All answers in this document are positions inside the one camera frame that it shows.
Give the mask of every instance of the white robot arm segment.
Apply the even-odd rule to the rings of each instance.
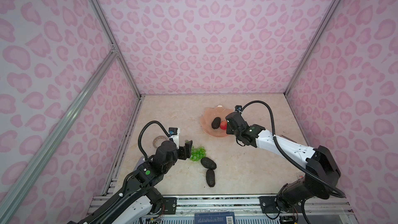
[[[307,164],[306,159],[311,158],[315,153],[313,147],[303,146],[277,135],[276,138],[282,150],[304,168]],[[263,130],[258,134],[258,138],[256,138],[256,145],[261,149],[268,150],[283,157],[281,152],[279,152],[277,149],[272,133],[269,130]]]
[[[121,215],[119,215],[112,224],[132,223],[139,217],[150,212],[152,204],[147,196],[142,196],[133,202]]]

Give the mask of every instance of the marble table surface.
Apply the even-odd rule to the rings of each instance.
[[[152,120],[160,121],[168,130],[181,130],[180,144],[193,140],[195,147],[203,146],[207,157],[217,164],[216,185],[206,184],[206,169],[200,162],[178,160],[155,187],[163,195],[225,195],[225,194],[276,194],[286,183],[297,180],[300,172],[287,160],[269,151],[252,146],[241,147],[235,137],[215,138],[203,132],[199,122],[206,107],[222,105],[234,109],[253,100],[266,102],[272,109],[276,134],[286,136],[299,144],[306,145],[293,113],[282,94],[258,95],[160,95],[146,96],[134,127],[131,140],[123,158],[114,192],[117,192],[124,177],[132,172],[142,156],[137,146],[142,127]],[[271,129],[269,113],[265,106],[252,104],[242,113],[249,125],[258,124]],[[142,137],[142,147],[148,156],[155,153],[152,141],[164,133],[153,124]]]

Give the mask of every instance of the green grapes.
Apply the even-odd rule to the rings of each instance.
[[[190,158],[192,161],[196,162],[204,157],[206,157],[206,150],[204,149],[203,146],[201,146],[199,148],[194,148],[192,146],[191,158]]]

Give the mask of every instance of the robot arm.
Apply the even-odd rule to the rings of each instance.
[[[177,128],[170,128],[170,139],[177,138]],[[163,179],[177,159],[186,160],[191,157],[192,141],[177,149],[175,141],[166,140],[137,169],[128,174],[122,188],[90,216],[78,223],[68,224],[125,224],[148,213],[160,212],[163,196],[154,186]]]
[[[270,110],[266,103],[260,103]],[[262,126],[249,126],[241,116],[244,108],[236,106],[235,112],[225,117],[228,123],[226,133],[235,135],[244,145],[265,149],[286,158],[306,173],[304,177],[281,188],[275,199],[275,205],[280,211],[287,212],[297,202],[314,196],[321,199],[329,199],[331,195],[345,197],[342,191],[335,188],[341,172],[328,148],[303,146],[279,137]]]
[[[282,150],[284,150],[289,157],[291,157],[294,161],[296,161],[296,163],[300,164],[302,167],[305,167],[307,165],[307,159],[311,158],[315,153],[313,147],[303,146],[301,144],[291,142],[290,140],[279,136],[276,136],[276,139],[278,140],[278,143],[281,146]],[[258,134],[258,138],[256,138],[256,146],[258,148],[268,150],[283,157],[281,152],[276,148],[273,141],[273,135],[269,130],[262,130]]]

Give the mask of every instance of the black cable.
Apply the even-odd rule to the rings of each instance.
[[[272,205],[267,205],[267,206],[265,206],[264,209],[267,209],[267,207],[272,207]],[[278,214],[277,214],[276,217],[274,217],[274,218],[269,217],[269,216],[267,215],[267,213],[265,213],[265,214],[266,214],[266,216],[267,216],[269,219],[275,220],[276,218],[279,217],[279,215],[281,214],[281,211],[279,210]]]
[[[144,134],[145,130],[152,124],[158,124],[163,132],[167,135],[167,137],[171,137],[171,135],[166,132],[166,129],[163,127],[163,125],[159,122],[159,121],[151,121],[148,122],[141,130],[140,135],[138,136],[138,148],[140,149],[140,151],[142,152],[142,154],[144,155],[145,161],[148,161],[150,159],[152,159],[154,157],[154,155],[152,155],[151,157],[148,158],[147,153],[144,151],[144,149],[141,146],[141,139],[142,139],[142,135]],[[99,215],[97,215],[97,217],[95,217],[92,221],[90,221],[88,224],[92,224],[95,221],[97,221],[99,218],[101,218],[106,212],[108,212],[112,207],[114,207],[116,205],[117,202],[119,202],[120,199],[122,199],[122,197],[125,194],[126,191],[126,185],[127,185],[127,180],[133,175],[134,172],[129,173],[123,181],[122,187],[120,189],[120,193],[122,193],[122,196],[119,196],[112,204],[111,206],[109,206],[107,209],[105,209],[104,211],[102,211],[102,213],[100,213]]]
[[[319,178],[318,176],[314,175],[313,173],[311,173],[311,172],[310,172],[309,170],[307,170],[306,168],[304,168],[304,167],[302,167],[301,165],[299,165],[296,161],[294,161],[291,157],[289,157],[289,156],[283,151],[283,149],[280,147],[280,145],[279,145],[279,143],[278,143],[278,140],[276,139],[276,134],[275,134],[275,123],[274,123],[274,119],[273,119],[273,114],[272,114],[271,107],[269,107],[269,105],[268,105],[267,103],[265,103],[265,102],[263,102],[263,101],[252,101],[252,102],[249,102],[249,103],[247,103],[247,104],[242,108],[242,112],[243,112],[243,110],[244,110],[247,106],[249,106],[249,105],[251,105],[251,104],[253,104],[253,103],[261,103],[261,104],[265,105],[265,106],[268,108],[269,116],[270,116],[270,118],[271,118],[271,128],[272,128],[273,140],[274,140],[274,143],[275,143],[276,148],[277,148],[278,151],[282,154],[282,156],[283,156],[284,158],[286,158],[287,161],[291,162],[294,166],[296,166],[299,170],[301,170],[301,171],[304,172],[306,175],[308,175],[309,177],[311,177],[312,179],[314,179],[315,181],[317,181],[317,182],[319,182],[319,183],[325,185],[326,187],[330,188],[332,191],[335,191],[336,193],[331,192],[331,195],[332,195],[332,196],[339,197],[339,198],[345,198],[346,195],[345,195],[345,193],[344,193],[343,191],[341,191],[340,189],[334,187],[333,185],[331,185],[331,184],[329,184],[329,183],[323,181],[321,178]]]
[[[240,146],[246,146],[245,144],[243,144],[243,145],[241,145],[240,143],[238,143],[238,139],[236,138],[236,143],[238,144],[238,145],[240,145]]]
[[[310,220],[309,220],[308,217],[307,217],[307,214],[305,213],[304,204],[305,204],[305,199],[301,201],[301,212],[302,212],[302,216],[304,217],[305,221],[306,221],[308,224],[311,224]]]
[[[115,206],[115,204],[117,202],[119,202],[120,199],[122,199],[122,197],[124,196],[124,193],[126,191],[126,185],[127,185],[127,180],[133,175],[133,172],[129,173],[125,179],[123,180],[123,184],[122,187],[120,188],[120,193],[122,193],[122,196],[119,196],[112,204],[111,206],[109,206],[107,209],[105,209],[104,211],[102,211],[99,215],[97,215],[97,217],[95,217],[92,221],[90,221],[88,224],[94,223],[95,221],[97,221],[99,218],[101,218],[106,212],[108,212],[113,206]]]
[[[160,126],[160,128],[162,128],[163,132],[166,134],[166,136],[173,141],[171,137],[171,135],[166,131],[166,129],[163,127],[163,125],[159,122],[159,121],[150,121],[148,122],[141,130],[140,135],[138,136],[138,148],[140,149],[141,153],[144,155],[145,161],[148,159],[148,155],[147,153],[144,151],[144,149],[141,146],[141,139],[142,139],[142,135],[144,134],[145,130],[152,124],[157,124],[158,126]]]

